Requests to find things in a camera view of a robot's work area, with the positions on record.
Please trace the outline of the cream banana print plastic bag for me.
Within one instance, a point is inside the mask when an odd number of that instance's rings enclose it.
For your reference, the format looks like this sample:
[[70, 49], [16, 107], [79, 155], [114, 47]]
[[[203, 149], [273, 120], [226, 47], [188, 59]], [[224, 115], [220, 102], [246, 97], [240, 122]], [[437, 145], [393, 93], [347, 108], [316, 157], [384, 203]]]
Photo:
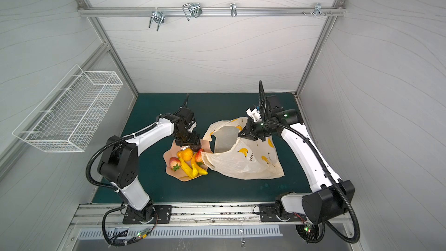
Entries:
[[272, 138], [255, 141], [240, 138], [238, 134], [249, 118], [239, 117], [211, 124], [203, 140], [215, 138], [214, 151], [202, 154], [203, 163], [213, 171], [240, 180], [268, 180], [283, 177]]

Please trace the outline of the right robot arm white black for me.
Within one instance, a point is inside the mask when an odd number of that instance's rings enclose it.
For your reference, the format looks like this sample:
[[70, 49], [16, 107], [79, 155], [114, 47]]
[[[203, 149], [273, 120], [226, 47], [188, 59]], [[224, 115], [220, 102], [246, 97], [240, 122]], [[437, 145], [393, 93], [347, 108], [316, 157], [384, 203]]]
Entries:
[[[351, 181], [344, 181], [332, 170], [314, 145], [302, 117], [294, 109], [261, 112], [253, 106], [246, 111], [247, 124], [239, 132], [241, 138], [266, 140], [273, 134], [280, 136], [290, 147], [300, 163], [311, 192], [300, 196], [288, 193], [276, 201], [276, 215], [288, 220], [295, 215], [303, 222], [300, 234], [307, 243], [319, 243], [328, 228], [340, 239], [356, 244], [360, 240], [360, 225], [351, 201], [355, 188]], [[340, 232], [330, 220], [348, 213], [353, 234]]]

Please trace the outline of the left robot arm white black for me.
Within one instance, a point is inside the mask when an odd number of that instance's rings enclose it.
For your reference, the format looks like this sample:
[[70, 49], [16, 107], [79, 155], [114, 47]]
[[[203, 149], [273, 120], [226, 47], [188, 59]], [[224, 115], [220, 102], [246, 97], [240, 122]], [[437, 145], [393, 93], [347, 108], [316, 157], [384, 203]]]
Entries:
[[195, 114], [186, 106], [175, 113], [165, 113], [156, 121], [130, 135], [112, 136], [87, 163], [85, 176], [97, 187], [117, 192], [128, 207], [130, 217], [148, 223], [155, 214], [153, 201], [138, 180], [139, 156], [162, 139], [173, 136], [178, 146], [193, 151], [201, 148], [200, 138], [194, 131]]

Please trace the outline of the yellow mango fruit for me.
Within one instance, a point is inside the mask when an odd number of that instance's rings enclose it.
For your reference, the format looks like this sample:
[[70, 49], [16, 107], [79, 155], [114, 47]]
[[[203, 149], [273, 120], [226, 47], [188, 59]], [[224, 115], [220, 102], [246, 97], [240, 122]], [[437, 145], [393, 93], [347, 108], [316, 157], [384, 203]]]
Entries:
[[177, 153], [178, 158], [182, 159], [186, 162], [192, 160], [194, 155], [195, 155], [195, 152], [193, 150], [191, 150], [190, 148], [186, 148], [186, 149], [179, 151]]

